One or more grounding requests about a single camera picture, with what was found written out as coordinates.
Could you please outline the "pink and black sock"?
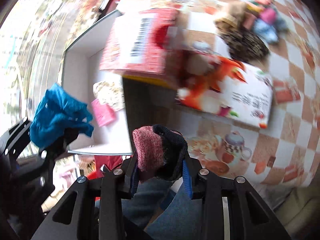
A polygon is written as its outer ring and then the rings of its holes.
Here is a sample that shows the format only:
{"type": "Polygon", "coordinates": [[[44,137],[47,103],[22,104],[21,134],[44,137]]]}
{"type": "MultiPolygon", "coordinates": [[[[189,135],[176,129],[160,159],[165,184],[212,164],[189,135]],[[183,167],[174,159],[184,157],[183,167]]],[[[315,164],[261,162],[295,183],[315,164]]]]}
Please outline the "pink and black sock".
{"type": "Polygon", "coordinates": [[[156,124],[135,129],[132,136],[141,183],[153,177],[176,181],[182,176],[188,144],[180,132],[156,124]]]}

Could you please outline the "pink sponge block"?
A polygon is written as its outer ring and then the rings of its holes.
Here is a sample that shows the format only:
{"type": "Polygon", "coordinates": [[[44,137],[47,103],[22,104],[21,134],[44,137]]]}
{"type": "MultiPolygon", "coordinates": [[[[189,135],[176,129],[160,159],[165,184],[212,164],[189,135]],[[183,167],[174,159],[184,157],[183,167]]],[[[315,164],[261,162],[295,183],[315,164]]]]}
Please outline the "pink sponge block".
{"type": "Polygon", "coordinates": [[[116,120],[115,111],[108,105],[102,105],[98,99],[91,102],[94,118],[99,127],[111,124],[116,120]]]}

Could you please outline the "white polka dot scrunchie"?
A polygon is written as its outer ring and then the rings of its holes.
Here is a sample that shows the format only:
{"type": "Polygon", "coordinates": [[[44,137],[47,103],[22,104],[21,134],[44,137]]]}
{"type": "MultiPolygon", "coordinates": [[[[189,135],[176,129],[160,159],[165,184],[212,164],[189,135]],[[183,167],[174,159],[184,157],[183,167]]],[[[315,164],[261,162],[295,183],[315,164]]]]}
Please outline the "white polka dot scrunchie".
{"type": "Polygon", "coordinates": [[[93,94],[99,102],[108,104],[115,112],[125,107],[123,86],[120,81],[100,81],[93,85],[93,94]]]}

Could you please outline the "leopard print scrunchie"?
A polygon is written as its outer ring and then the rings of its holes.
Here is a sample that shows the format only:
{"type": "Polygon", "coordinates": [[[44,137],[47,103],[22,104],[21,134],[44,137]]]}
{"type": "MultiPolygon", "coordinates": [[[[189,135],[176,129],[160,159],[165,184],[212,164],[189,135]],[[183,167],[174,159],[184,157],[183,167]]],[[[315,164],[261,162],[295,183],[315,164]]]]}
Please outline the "leopard print scrunchie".
{"type": "Polygon", "coordinates": [[[250,63],[264,60],[270,53],[264,42],[238,22],[215,21],[218,35],[227,44],[232,59],[250,63]]]}

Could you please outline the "beige knit sock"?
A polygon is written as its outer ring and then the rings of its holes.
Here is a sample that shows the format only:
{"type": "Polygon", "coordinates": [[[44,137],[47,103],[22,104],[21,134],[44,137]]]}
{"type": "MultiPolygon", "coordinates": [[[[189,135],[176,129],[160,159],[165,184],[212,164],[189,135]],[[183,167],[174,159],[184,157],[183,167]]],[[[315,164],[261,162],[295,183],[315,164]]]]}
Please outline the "beige knit sock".
{"type": "Polygon", "coordinates": [[[220,29],[238,28],[244,19],[246,2],[233,1],[214,14],[214,23],[220,29]]]}

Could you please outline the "light blue fluffy cloth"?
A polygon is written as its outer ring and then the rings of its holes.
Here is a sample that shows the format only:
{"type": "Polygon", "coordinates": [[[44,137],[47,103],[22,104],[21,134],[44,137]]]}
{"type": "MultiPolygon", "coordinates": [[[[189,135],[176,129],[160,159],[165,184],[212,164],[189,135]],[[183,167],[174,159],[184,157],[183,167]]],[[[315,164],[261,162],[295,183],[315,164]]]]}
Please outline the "light blue fluffy cloth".
{"type": "Polygon", "coordinates": [[[272,25],[264,22],[262,19],[259,18],[255,20],[252,27],[253,33],[262,38],[268,44],[278,43],[278,34],[287,30],[287,23],[281,17],[278,17],[272,25]]]}

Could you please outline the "striped pink knit sock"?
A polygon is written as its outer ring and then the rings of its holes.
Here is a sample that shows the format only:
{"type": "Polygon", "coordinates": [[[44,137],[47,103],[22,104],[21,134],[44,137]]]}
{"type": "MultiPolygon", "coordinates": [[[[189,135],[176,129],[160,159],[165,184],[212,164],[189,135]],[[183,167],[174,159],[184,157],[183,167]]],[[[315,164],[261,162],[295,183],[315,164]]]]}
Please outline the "striped pink knit sock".
{"type": "Polygon", "coordinates": [[[246,30],[251,30],[255,20],[259,17],[260,13],[264,9],[265,9],[264,6],[259,3],[255,4],[252,2],[246,2],[246,9],[245,9],[242,26],[246,30]]]}

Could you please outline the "red stool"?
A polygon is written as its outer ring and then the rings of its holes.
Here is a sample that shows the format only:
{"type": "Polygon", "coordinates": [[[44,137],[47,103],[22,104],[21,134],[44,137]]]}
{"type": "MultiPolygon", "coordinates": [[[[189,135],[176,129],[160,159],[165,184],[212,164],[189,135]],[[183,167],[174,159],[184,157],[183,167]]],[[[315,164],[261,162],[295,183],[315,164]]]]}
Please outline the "red stool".
{"type": "Polygon", "coordinates": [[[87,178],[89,180],[101,178],[104,176],[100,170],[103,165],[105,165],[109,170],[113,170],[120,167],[122,162],[130,157],[130,155],[95,155],[95,170],[91,172],[87,178]]]}

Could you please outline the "grey white storage box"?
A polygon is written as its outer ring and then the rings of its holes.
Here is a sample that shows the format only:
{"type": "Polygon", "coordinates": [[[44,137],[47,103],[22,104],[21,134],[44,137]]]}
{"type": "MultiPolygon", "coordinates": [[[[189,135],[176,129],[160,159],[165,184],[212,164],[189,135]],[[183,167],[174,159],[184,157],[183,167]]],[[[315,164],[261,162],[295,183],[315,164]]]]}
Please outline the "grey white storage box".
{"type": "Polygon", "coordinates": [[[82,33],[65,50],[62,87],[84,102],[93,115],[91,137],[80,134],[68,151],[74,154],[130,155],[132,147],[124,105],[123,81],[100,69],[112,25],[121,13],[107,14],[82,33]]]}

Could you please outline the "checkered patterned tablecloth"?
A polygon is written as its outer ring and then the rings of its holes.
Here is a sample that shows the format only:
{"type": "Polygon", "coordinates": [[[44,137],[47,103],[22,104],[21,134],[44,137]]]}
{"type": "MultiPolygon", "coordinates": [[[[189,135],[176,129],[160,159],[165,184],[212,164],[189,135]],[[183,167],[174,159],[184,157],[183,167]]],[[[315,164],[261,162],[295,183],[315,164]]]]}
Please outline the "checkered patterned tablecloth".
{"type": "MultiPolygon", "coordinates": [[[[202,41],[226,62],[227,37],[218,33],[214,13],[231,2],[251,8],[263,0],[121,0],[118,9],[181,7],[187,44],[202,41]]],[[[219,99],[206,90],[154,88],[158,123],[182,132],[190,154],[227,178],[244,176],[254,184],[306,187],[319,168],[319,34],[300,0],[271,0],[273,25],[256,19],[269,49],[264,59],[246,60],[220,83],[231,87],[219,99]]]]}

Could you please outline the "white floral package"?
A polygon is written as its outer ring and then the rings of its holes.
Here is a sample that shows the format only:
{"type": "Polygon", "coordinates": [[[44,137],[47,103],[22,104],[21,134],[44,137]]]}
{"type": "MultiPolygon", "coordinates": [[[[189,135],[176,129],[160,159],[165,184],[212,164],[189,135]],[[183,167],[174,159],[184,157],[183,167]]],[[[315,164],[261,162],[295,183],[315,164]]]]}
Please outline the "white floral package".
{"type": "Polygon", "coordinates": [[[183,50],[178,103],[250,126],[268,126],[272,77],[259,68],[217,54],[183,50]]]}

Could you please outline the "red patterned carton box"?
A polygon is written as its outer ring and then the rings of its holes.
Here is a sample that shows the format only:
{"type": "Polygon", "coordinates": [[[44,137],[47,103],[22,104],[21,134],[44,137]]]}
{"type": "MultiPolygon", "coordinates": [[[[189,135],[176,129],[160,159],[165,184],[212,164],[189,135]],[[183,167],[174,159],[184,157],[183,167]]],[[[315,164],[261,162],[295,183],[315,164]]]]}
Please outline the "red patterned carton box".
{"type": "Polygon", "coordinates": [[[112,25],[100,70],[176,89],[184,47],[180,12],[157,8],[126,13],[112,25]]]}

